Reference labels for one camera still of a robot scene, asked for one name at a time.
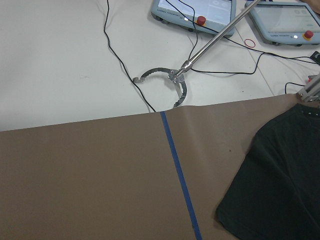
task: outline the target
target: red ring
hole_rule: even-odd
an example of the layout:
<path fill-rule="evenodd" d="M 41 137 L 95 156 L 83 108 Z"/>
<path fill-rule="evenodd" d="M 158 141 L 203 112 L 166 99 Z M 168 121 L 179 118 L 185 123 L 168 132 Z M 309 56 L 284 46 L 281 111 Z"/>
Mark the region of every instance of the red ring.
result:
<path fill-rule="evenodd" d="M 246 41 L 251 41 L 253 43 L 253 46 L 249 46 Z M 255 48 L 256 47 L 256 43 L 252 40 L 252 39 L 249 39 L 247 38 L 246 40 L 244 40 L 244 45 L 246 45 L 248 48 Z"/>

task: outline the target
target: black cloth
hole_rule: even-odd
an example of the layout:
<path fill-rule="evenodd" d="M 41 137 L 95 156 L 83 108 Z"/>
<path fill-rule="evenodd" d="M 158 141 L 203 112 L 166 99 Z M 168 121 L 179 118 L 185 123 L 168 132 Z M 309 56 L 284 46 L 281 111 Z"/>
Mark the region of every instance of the black cloth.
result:
<path fill-rule="evenodd" d="M 264 125 L 216 213 L 241 240 L 320 240 L 320 109 Z"/>

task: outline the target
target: white table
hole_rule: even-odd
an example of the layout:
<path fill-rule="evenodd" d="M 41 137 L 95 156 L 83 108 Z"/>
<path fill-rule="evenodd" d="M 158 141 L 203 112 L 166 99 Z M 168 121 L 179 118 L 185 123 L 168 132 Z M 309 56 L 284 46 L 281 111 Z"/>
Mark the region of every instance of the white table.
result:
<path fill-rule="evenodd" d="M 131 77 L 140 77 L 155 67 L 178 69 L 187 59 L 195 34 L 154 20 L 150 14 L 152 1 L 109 1 L 107 32 Z M 243 5 L 244 1 L 238 0 L 238 12 Z M 103 33 L 106 13 L 105 0 L 0 2 L 1 131 L 148 112 L 108 50 Z M 196 50 L 212 38 L 206 33 L 199 37 Z M 260 43 L 243 19 L 231 39 L 242 42 L 246 38 L 253 39 L 257 48 L 286 56 L 310 55 L 319 49 Z M 249 50 L 222 40 L 194 68 L 251 72 L 256 60 Z M 309 69 L 296 65 L 267 56 L 254 75 L 189 71 L 185 74 L 188 94 L 183 105 L 271 97 L 283 94 L 288 80 L 302 80 L 319 71 L 318 66 Z M 171 109 L 178 99 L 165 74 L 155 74 L 139 86 L 157 111 Z"/>

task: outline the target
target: metal pole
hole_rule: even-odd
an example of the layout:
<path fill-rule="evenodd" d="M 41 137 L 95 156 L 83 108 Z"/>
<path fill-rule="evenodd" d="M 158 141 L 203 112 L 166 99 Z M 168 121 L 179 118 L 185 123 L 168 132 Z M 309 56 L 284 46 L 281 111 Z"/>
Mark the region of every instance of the metal pole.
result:
<path fill-rule="evenodd" d="M 176 75 L 173 76 L 175 80 L 179 78 L 183 73 L 189 71 L 194 63 L 216 42 L 218 42 L 221 38 L 223 38 L 227 32 L 230 31 L 245 15 L 249 13 L 249 11 L 254 8 L 261 0 L 253 1 L 245 10 L 243 10 L 239 15 L 237 15 L 227 26 L 224 27 L 211 41 L 209 41 L 203 48 L 201 48 L 190 60 L 187 60 L 183 63 L 181 68 L 178 70 Z"/>

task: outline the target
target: blue tape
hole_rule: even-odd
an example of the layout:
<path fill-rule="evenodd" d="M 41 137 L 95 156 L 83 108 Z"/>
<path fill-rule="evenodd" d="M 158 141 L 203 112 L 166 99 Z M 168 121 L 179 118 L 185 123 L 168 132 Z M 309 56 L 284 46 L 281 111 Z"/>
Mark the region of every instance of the blue tape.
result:
<path fill-rule="evenodd" d="M 189 211 L 189 216 L 190 216 L 190 220 L 191 220 L 191 223 L 192 223 L 192 227 L 193 227 L 193 231 L 194 231 L 194 234 L 195 234 L 195 238 L 196 238 L 196 240 L 202 240 L 202 236 L 201 236 L 200 229 L 199 229 L 199 226 L 198 226 L 198 221 L 197 221 L 197 218 L 196 218 L 195 210 L 194 210 L 194 207 L 192 206 L 190 194 L 189 194 L 189 191 L 188 191 L 188 187 L 187 187 L 187 184 L 186 184 L 184 173 L 183 173 L 181 165 L 180 165 L 180 161 L 179 161 L 179 157 L 178 157 L 177 150 L 176 150 L 176 147 L 175 147 L 175 143 L 174 143 L 174 140 L 173 140 L 172 135 L 171 135 L 171 131 L 170 131 L 170 127 L 169 127 L 169 124 L 168 124 L 168 120 L 167 120 L 167 117 L 166 117 L 166 114 L 165 114 L 164 111 L 161 111 L 160 114 L 161 114 L 162 123 L 163 123 L 164 130 L 165 130 L 166 138 L 168 139 L 168 143 L 169 143 L 169 146 L 170 146 L 170 149 L 171 149 L 171 154 L 172 154 L 172 157 L 173 157 L 175 169 L 176 169 L 176 172 L 177 172 L 178 177 L 179 177 L 179 181 L 180 181 L 180 185 L 181 185 L 181 188 L 182 188 L 182 192 L 183 192 L 184 200 L 185 200 L 185 203 L 186 203 L 186 207 L 187 207 L 187 209 Z"/>

